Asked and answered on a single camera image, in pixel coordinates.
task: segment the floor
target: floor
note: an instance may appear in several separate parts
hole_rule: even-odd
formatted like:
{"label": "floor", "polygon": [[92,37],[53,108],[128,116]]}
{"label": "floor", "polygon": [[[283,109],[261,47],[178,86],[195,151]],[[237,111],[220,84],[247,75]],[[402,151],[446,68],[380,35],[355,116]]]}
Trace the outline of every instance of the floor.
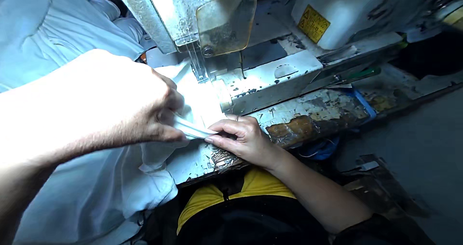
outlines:
{"label": "floor", "polygon": [[345,171],[376,154],[408,193],[431,212],[415,218],[437,245],[463,244],[463,88],[350,140],[337,160]]}

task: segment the transparent plastic guard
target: transparent plastic guard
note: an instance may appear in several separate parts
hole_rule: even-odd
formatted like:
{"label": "transparent plastic guard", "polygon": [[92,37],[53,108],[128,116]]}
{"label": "transparent plastic guard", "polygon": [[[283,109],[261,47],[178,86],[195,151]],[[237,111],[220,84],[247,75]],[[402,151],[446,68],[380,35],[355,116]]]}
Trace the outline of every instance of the transparent plastic guard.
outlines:
{"label": "transparent plastic guard", "polygon": [[205,57],[239,51],[248,46],[257,0],[212,0],[196,10]]}

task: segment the blue object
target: blue object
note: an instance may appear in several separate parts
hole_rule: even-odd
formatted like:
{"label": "blue object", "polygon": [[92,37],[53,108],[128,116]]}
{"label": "blue object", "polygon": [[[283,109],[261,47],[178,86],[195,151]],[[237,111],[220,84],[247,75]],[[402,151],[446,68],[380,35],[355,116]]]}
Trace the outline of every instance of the blue object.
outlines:
{"label": "blue object", "polygon": [[[355,88],[340,88],[339,90],[344,91],[347,95],[351,97],[356,97],[358,101],[365,107],[369,118],[365,120],[362,124],[366,124],[376,118],[376,111],[373,107],[368,104],[367,100],[362,96],[362,94]],[[332,138],[325,138],[316,143],[306,144],[299,148],[299,156],[303,158],[308,158],[312,160],[324,160],[329,158],[339,144],[339,135]]]}
{"label": "blue object", "polygon": [[374,108],[371,107],[370,104],[368,104],[367,100],[362,96],[360,91],[356,90],[356,88],[354,88],[353,86],[352,88],[343,88],[343,91],[345,91],[347,95],[351,97],[356,97],[358,101],[360,101],[360,103],[365,107],[365,110],[367,111],[368,115],[370,115],[370,117],[367,120],[365,120],[362,124],[367,124],[368,122],[376,118],[376,110],[374,110]]}
{"label": "blue object", "polygon": [[329,158],[339,144],[339,136],[325,138],[315,144],[307,144],[299,148],[299,156],[312,160]]}

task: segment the screw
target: screw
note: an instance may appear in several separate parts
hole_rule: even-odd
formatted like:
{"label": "screw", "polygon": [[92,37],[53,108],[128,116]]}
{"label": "screw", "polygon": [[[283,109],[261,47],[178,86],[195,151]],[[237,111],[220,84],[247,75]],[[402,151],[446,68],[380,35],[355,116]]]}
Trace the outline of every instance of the screw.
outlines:
{"label": "screw", "polygon": [[206,46],[203,47],[204,56],[209,57],[209,56],[212,56],[213,53],[214,53],[214,49],[212,49],[211,46],[206,45]]}

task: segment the table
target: table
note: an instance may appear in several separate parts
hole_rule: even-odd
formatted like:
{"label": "table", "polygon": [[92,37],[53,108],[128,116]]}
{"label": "table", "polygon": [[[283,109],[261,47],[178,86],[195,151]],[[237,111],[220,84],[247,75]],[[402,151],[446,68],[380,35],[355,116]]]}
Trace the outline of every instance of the table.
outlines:
{"label": "table", "polygon": [[[463,71],[417,80],[390,64],[383,64],[381,69],[379,75],[352,83],[374,108],[376,119],[416,108],[463,86]],[[370,117],[355,96],[343,90],[327,88],[249,115],[258,120],[262,130],[269,134],[274,143],[286,149],[357,128]],[[188,147],[176,150],[168,159],[167,169],[176,184],[186,186],[246,165],[235,155],[196,140]]]}

